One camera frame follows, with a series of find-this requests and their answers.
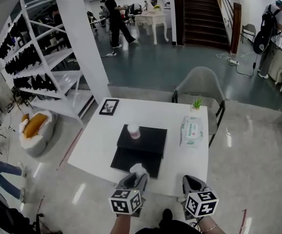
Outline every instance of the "wet wipes package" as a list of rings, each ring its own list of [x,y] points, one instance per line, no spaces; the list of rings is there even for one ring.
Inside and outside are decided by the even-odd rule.
[[[203,125],[200,118],[185,116],[181,125],[180,146],[198,148],[203,139]]]

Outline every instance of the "white floor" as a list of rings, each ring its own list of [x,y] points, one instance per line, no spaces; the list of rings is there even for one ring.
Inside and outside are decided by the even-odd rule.
[[[96,103],[85,115],[88,122]],[[31,111],[21,106],[24,113]],[[27,167],[27,177],[5,175],[18,188],[27,191],[26,203],[0,188],[11,208],[17,208],[34,221],[41,221],[45,232],[61,230],[64,234],[107,234],[116,216],[109,209],[108,197],[114,184],[87,174],[67,160],[81,134],[74,119],[59,117],[55,133],[46,151],[31,158],[20,147],[18,124],[22,112],[14,108],[5,115],[0,133],[0,160]],[[11,125],[16,132],[6,131]],[[227,142],[227,131],[232,138]],[[238,234],[246,212],[243,234],[282,233],[282,126],[251,120],[248,117],[224,117],[209,150],[207,184],[215,190],[220,202],[214,219],[227,234]],[[140,218],[133,218],[131,234],[144,227],[157,227],[162,211],[170,208],[174,218],[183,220],[176,198],[145,193]]]

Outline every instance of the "orange cushion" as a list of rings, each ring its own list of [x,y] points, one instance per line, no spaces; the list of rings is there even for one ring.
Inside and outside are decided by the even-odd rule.
[[[23,134],[26,138],[31,138],[38,134],[40,126],[47,120],[48,116],[41,113],[36,114],[34,117],[29,119]]]
[[[22,122],[26,119],[29,120],[29,114],[25,114],[22,116]]]

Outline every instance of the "white pillar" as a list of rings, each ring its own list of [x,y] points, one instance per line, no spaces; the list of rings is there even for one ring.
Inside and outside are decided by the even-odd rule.
[[[93,37],[83,0],[57,0],[60,15],[81,71],[99,104],[111,97],[108,78]]]

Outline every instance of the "backpack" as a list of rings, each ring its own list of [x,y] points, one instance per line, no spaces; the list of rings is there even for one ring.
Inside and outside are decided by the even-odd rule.
[[[110,12],[108,8],[106,7],[105,3],[103,4],[103,16],[107,19],[110,17]]]
[[[280,9],[277,9],[274,13],[272,13],[271,4],[269,5],[267,12],[262,16],[261,31],[264,34],[270,35],[274,30],[277,30],[278,24],[277,24],[276,15],[280,11],[281,11]]]
[[[272,13],[271,4],[270,4],[267,12],[263,14],[261,30],[256,35],[253,43],[253,49],[255,53],[261,55],[263,52],[265,52],[267,46],[269,45],[271,37],[277,34],[278,23],[277,23],[276,15],[280,11],[281,10],[278,9],[274,13]]]

